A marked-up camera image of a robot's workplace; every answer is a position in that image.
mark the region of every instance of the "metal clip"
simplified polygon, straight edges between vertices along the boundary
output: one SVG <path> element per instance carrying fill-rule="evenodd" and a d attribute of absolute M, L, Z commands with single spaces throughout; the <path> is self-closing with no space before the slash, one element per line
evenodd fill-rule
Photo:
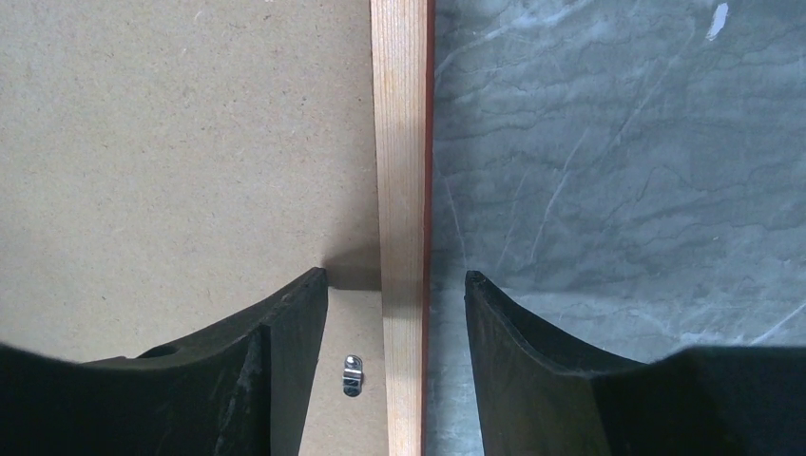
<path fill-rule="evenodd" d="M 356 397 L 361 393 L 361 384 L 364 380 L 364 362 L 354 354 L 344 359 L 344 373 L 341 375 L 341 386 L 344 393 Z"/>

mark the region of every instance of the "gray marble surface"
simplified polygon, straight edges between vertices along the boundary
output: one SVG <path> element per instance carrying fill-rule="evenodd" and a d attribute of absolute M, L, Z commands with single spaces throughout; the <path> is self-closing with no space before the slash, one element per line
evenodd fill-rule
<path fill-rule="evenodd" d="M 438 0 L 436 29 L 429 454 L 481 454 L 468 269 L 642 361 L 806 342 L 806 2 Z"/>

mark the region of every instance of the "red edge strip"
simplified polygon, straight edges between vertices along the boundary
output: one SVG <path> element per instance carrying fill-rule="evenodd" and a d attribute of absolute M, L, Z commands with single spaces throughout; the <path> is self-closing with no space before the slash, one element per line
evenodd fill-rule
<path fill-rule="evenodd" d="M 426 415 L 428 415 L 428 346 L 429 346 L 429 314 L 431 309 L 431 234 L 432 234 L 432 179 L 433 179 L 433 56 L 434 56 L 434 22 L 436 18 L 436 1 L 428 2 L 428 35 L 426 39 L 426 150 L 425 150 L 425 211 L 423 217 L 423 385 L 422 385 L 422 454 L 426 453 Z"/>

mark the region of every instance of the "curved black edge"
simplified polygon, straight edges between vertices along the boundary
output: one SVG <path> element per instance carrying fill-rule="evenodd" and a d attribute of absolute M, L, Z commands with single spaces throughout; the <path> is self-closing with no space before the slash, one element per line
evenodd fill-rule
<path fill-rule="evenodd" d="M 609 454 L 590 378 L 638 365 L 582 342 L 468 272 L 465 310 L 489 455 Z"/>
<path fill-rule="evenodd" d="M 465 275 L 465 302 L 467 308 L 488 307 L 522 350 L 549 371 L 592 375 L 642 365 L 596 348 L 557 328 L 513 301 L 478 271 L 468 271 Z"/>
<path fill-rule="evenodd" d="M 804 454 L 804 348 L 694 347 L 642 365 L 561 331 L 481 273 L 465 286 L 486 454 Z"/>
<path fill-rule="evenodd" d="M 0 454 L 297 454 L 326 314 L 314 268 L 135 359 L 0 346 Z"/>

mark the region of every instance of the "pine wood strip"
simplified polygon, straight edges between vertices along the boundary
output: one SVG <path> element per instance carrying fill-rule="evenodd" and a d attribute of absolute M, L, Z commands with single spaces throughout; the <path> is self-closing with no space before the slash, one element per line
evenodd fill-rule
<path fill-rule="evenodd" d="M 433 0 L 371 0 L 389 454 L 425 451 Z"/>

